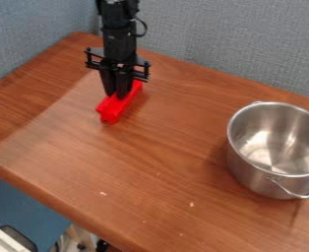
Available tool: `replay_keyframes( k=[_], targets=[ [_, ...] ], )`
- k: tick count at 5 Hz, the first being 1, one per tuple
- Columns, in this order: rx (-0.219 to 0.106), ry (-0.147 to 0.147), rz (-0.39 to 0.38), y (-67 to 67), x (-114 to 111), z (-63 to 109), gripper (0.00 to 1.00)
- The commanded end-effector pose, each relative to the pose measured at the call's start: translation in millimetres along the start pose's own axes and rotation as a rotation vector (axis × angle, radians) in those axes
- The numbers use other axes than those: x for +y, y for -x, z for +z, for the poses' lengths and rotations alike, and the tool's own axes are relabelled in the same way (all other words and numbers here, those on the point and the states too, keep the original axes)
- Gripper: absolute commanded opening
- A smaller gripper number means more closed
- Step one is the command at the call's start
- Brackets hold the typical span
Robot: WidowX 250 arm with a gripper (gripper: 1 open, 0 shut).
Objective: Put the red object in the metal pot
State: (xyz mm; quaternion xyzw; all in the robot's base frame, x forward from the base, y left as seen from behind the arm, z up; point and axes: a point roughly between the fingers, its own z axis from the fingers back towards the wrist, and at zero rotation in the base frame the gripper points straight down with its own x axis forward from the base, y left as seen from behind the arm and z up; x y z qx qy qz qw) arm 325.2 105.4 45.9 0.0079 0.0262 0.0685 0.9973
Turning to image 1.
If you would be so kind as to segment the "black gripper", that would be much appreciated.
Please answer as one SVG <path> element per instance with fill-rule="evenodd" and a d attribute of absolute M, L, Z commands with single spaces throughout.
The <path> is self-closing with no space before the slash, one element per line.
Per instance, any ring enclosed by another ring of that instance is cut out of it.
<path fill-rule="evenodd" d="M 136 52 L 135 28 L 103 29 L 103 46 L 86 49 L 86 65 L 100 72 L 107 96 L 124 99 L 132 79 L 150 80 L 151 62 Z"/>

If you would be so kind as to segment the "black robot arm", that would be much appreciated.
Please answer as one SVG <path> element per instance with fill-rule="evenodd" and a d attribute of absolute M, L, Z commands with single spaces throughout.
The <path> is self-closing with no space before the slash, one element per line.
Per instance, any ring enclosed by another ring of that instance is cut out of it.
<path fill-rule="evenodd" d="M 136 53 L 136 40 L 147 31 L 136 32 L 136 23 L 147 24 L 136 17 L 139 0 L 96 0 L 103 19 L 104 47 L 86 49 L 88 68 L 100 72 L 107 96 L 124 99 L 135 80 L 147 82 L 151 63 Z"/>

